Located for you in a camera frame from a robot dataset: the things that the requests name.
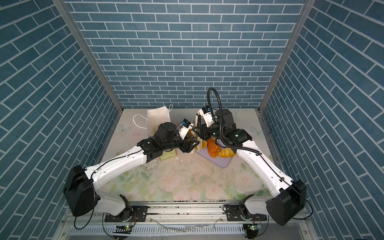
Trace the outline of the white green paper bag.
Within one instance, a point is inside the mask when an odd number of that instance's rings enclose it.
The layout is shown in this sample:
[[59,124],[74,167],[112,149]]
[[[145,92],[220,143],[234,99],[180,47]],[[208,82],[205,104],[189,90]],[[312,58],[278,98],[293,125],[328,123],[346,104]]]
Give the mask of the white green paper bag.
[[143,163],[148,163],[160,157],[164,151],[172,149],[171,141],[175,140],[176,126],[171,123],[170,110],[163,106],[157,109],[147,110],[146,129],[149,137],[137,143],[143,152]]

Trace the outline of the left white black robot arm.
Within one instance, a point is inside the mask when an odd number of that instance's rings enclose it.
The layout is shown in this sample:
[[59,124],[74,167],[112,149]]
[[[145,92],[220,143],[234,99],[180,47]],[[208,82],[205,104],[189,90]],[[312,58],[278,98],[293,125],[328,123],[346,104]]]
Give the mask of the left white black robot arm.
[[199,141],[186,136],[193,124],[182,121],[178,130],[173,123],[160,124],[154,136],[143,139],[132,149],[104,163],[83,168],[73,167],[64,186],[64,196],[74,217],[89,212],[106,213],[124,222],[131,220],[134,214],[128,199],[101,192],[101,187],[120,174],[160,157],[163,152],[180,149],[191,152]]

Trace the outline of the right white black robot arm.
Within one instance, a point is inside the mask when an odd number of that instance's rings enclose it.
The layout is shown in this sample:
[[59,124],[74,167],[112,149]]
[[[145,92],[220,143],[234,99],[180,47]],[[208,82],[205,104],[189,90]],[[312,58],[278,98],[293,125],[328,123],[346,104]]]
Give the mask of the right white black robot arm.
[[233,150],[261,178],[272,195],[261,200],[249,195],[239,203],[240,215],[248,220],[255,215],[266,215],[284,226],[305,207],[306,185],[294,181],[269,158],[264,157],[256,142],[243,129],[238,129],[228,109],[216,111],[208,106],[200,109],[195,118],[195,133],[202,140],[215,138]]

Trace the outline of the yellow orange round bun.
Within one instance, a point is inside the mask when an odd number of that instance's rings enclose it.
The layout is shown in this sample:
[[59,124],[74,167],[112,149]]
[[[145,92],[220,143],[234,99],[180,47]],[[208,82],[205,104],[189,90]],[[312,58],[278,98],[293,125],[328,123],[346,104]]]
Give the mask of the yellow orange round bun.
[[201,140],[199,145],[195,147],[196,150],[201,151],[202,149],[207,147],[207,141]]

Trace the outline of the reddish brown croissant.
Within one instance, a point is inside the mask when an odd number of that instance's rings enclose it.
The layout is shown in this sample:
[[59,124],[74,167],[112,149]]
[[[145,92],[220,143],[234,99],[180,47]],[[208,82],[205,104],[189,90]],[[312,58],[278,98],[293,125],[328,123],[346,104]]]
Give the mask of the reddish brown croissant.
[[216,144],[214,139],[207,140],[207,150],[211,158],[216,158],[221,151],[221,147]]

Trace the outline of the striped golden croissant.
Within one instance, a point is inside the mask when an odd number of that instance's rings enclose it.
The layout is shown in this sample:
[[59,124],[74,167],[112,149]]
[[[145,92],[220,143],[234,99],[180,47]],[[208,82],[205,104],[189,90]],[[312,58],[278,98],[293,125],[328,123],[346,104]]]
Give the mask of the striped golden croissant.
[[218,156],[221,158],[231,158],[235,155],[236,153],[231,148],[221,149],[218,153]]

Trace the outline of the lavender plastic tray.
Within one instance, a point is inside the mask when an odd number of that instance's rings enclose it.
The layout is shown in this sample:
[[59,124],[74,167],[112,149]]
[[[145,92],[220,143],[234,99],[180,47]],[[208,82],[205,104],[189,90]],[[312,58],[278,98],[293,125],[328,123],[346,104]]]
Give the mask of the lavender plastic tray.
[[219,157],[217,156],[216,158],[212,158],[210,155],[209,155],[209,152],[208,152],[208,148],[205,147],[205,148],[202,148],[200,151],[195,149],[195,153],[197,153],[198,155],[204,157],[205,159],[211,161],[212,163],[216,164],[217,166],[221,167],[221,168],[226,168],[230,161],[232,160],[232,157],[230,158],[223,158],[223,157]]

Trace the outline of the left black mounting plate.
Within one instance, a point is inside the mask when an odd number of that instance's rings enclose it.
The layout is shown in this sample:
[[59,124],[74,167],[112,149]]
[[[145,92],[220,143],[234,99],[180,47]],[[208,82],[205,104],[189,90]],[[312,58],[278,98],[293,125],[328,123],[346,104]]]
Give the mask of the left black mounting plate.
[[148,206],[132,206],[129,209],[124,209],[117,216],[106,214],[104,221],[107,223],[145,222],[147,218],[148,208]]

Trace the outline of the black mounting plate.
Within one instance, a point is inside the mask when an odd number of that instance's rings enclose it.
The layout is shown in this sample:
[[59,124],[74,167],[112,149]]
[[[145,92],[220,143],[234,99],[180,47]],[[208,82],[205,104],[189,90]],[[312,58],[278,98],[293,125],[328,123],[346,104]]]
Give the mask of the black mounting plate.
[[104,221],[107,223],[145,222],[147,218],[148,208],[148,206],[132,206],[129,209],[124,209],[117,216],[106,214]]
[[267,220],[267,216],[263,214],[251,214],[246,210],[244,205],[223,205],[222,210],[224,211],[227,221],[238,222],[238,221],[255,221],[262,222]]

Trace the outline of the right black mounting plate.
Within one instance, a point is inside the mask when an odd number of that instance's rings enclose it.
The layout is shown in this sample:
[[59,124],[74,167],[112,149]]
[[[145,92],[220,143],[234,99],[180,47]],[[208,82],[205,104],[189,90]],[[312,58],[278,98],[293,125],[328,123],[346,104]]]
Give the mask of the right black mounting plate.
[[244,205],[223,205],[222,210],[224,211],[227,221],[238,222],[238,221],[255,221],[262,222],[267,220],[267,216],[263,214],[251,214],[246,210]]

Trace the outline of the aluminium front rail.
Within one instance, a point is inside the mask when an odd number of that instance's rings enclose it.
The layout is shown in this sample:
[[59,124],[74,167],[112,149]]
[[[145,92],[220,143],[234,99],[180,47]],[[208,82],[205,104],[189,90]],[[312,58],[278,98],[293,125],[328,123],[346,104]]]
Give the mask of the aluminium front rail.
[[[222,210],[223,205],[239,205],[242,200],[232,201],[181,201],[181,202],[136,202],[130,203],[131,206],[148,206],[148,213],[145,222],[139,224],[161,224],[161,225],[211,225],[216,223],[229,223]],[[306,212],[301,210],[293,220],[301,221]],[[89,212],[80,217],[74,217],[68,212],[63,218],[63,224],[72,224],[77,228],[105,222],[106,213]],[[246,223],[252,221],[238,221],[236,223]],[[256,222],[257,224],[274,222],[267,216],[266,221]]]

